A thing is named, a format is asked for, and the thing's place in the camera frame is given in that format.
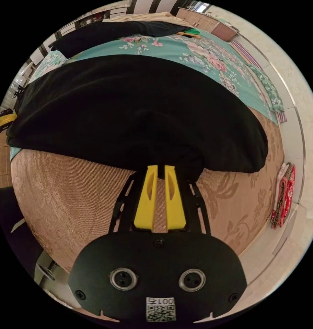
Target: qr code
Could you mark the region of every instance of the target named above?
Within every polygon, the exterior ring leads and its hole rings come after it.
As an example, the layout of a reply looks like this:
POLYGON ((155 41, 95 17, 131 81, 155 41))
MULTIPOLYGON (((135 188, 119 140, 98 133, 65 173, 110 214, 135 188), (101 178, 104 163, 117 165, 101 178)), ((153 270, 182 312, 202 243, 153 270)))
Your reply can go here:
POLYGON ((146 321, 147 322, 176 321, 176 308, 175 308, 174 299, 147 298, 146 321))

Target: green towel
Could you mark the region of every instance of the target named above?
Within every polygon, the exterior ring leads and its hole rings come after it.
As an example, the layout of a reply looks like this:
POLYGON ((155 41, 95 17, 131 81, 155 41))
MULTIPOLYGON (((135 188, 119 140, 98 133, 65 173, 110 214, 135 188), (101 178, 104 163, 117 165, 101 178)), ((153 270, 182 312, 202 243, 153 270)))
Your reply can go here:
POLYGON ((187 31, 183 31, 184 33, 191 33, 191 34, 195 34, 195 35, 199 35, 200 34, 200 31, 197 30, 196 28, 190 28, 189 30, 187 31))

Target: floral bedsheet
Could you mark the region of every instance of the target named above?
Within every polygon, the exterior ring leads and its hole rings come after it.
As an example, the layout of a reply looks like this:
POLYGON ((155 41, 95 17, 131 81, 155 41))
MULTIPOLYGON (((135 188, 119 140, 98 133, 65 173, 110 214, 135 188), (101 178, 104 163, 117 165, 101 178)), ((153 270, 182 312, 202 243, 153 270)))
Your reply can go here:
POLYGON ((177 34, 159 38, 134 35, 90 48, 71 59, 66 59, 59 51, 52 51, 41 62, 30 82, 65 63, 87 58, 116 54, 159 57, 200 71, 278 125, 275 114, 270 111, 265 96, 256 87, 240 55, 227 42, 208 32, 200 30, 200 36, 201 39, 177 34))

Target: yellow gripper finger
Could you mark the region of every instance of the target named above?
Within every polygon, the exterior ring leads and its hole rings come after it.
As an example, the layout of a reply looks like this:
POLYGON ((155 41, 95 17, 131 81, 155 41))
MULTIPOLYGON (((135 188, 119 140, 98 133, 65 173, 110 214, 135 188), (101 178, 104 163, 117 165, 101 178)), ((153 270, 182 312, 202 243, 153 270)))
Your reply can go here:
POLYGON ((175 167, 164 166, 164 179, 166 185, 167 230, 182 230, 185 228, 186 220, 175 167))
POLYGON ((148 166, 134 220, 136 229, 152 231, 157 196, 157 179, 158 166, 148 166))

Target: beige cloth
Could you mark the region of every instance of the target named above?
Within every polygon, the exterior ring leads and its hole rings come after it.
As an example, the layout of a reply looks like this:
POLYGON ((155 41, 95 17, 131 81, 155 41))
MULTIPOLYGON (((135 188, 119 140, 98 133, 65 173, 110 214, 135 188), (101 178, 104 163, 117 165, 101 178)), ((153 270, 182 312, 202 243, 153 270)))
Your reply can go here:
MULTIPOLYGON (((269 145, 258 173, 204 170, 197 185, 211 233, 240 254, 272 212, 284 154, 279 128, 252 109, 269 145)), ((108 232, 116 198, 131 171, 78 158, 21 150, 11 162, 13 187, 26 223, 67 272, 84 246, 108 232)), ((158 180, 155 232, 165 232, 164 181, 158 180)))
POLYGON ((129 14, 116 16, 114 18, 103 20, 103 22, 127 22, 127 21, 141 21, 141 22, 166 22, 180 26, 194 28, 188 22, 181 18, 173 16, 171 13, 165 11, 163 13, 155 14, 129 14))

